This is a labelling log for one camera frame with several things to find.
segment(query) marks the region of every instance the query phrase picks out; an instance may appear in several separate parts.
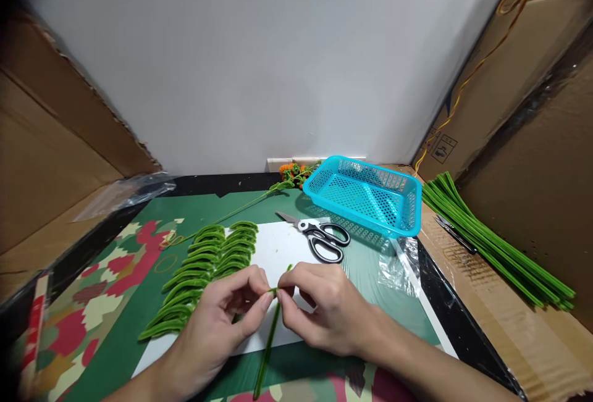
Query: green cutting mat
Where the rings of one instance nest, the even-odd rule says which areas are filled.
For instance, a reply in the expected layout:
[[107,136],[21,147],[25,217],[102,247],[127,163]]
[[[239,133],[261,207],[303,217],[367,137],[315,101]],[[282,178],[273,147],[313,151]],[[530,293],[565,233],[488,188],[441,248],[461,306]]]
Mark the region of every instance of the green cutting mat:
[[[216,195],[157,198],[134,221],[183,219],[177,233],[188,235],[259,195],[260,191],[232,193],[223,198]],[[228,227],[238,220],[257,224],[281,221],[276,211],[301,219],[331,216],[332,221],[346,225],[352,242],[345,249],[342,265],[350,280],[369,302],[379,304],[395,320],[430,344],[439,344],[417,298],[378,284],[379,253],[385,240],[313,205],[300,190],[286,190],[270,196],[222,224]],[[186,256],[187,244],[172,246],[161,253],[159,261],[132,295],[93,360],[66,396],[66,401],[99,401],[130,379],[147,345],[137,342],[137,337],[161,307],[166,296],[161,293],[161,287]],[[164,265],[167,272],[155,272],[155,269],[162,270]],[[196,400],[208,401],[252,390],[262,355],[263,351],[258,351],[230,358],[215,381]],[[264,386],[330,372],[342,374],[359,362],[359,359],[338,358],[314,350],[304,342],[278,346],[272,350]]]

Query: hand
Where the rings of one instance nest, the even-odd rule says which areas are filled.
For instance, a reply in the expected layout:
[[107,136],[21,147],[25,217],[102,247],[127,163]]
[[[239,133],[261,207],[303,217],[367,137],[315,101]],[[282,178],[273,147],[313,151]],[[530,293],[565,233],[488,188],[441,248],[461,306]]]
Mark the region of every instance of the hand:
[[[251,265],[210,283],[175,343],[159,360],[171,398],[200,392],[239,344],[255,333],[274,296],[266,273]],[[236,314],[243,319],[232,323]]]
[[[315,308],[313,313],[300,309],[292,299],[295,286]],[[339,265],[298,263],[281,276],[278,287],[284,326],[307,345],[338,356],[370,360],[382,327],[394,323],[360,295]]]

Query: forearm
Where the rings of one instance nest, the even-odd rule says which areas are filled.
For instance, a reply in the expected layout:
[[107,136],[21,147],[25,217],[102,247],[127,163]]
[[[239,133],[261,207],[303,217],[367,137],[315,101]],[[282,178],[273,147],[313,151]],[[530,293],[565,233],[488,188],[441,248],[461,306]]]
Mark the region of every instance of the forearm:
[[429,345],[387,315],[381,321],[365,359],[403,379],[428,400],[518,400],[498,383]]

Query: wall outlet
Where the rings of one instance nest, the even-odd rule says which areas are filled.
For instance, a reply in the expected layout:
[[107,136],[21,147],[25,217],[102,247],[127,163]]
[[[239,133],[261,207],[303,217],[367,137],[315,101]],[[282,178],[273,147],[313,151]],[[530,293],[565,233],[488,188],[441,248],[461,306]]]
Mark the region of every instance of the wall outlet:
[[[358,161],[366,161],[365,157],[348,157]],[[321,160],[324,162],[327,157],[294,157],[294,158],[268,158],[267,169],[269,172],[278,172],[280,166],[284,164],[297,163],[298,165],[312,165]]]

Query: white wall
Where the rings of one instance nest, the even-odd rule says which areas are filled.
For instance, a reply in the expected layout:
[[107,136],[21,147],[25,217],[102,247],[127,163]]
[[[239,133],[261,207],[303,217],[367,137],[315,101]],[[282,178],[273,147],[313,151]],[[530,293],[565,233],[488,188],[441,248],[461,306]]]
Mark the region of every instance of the white wall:
[[166,169],[410,162],[497,0],[28,0]]

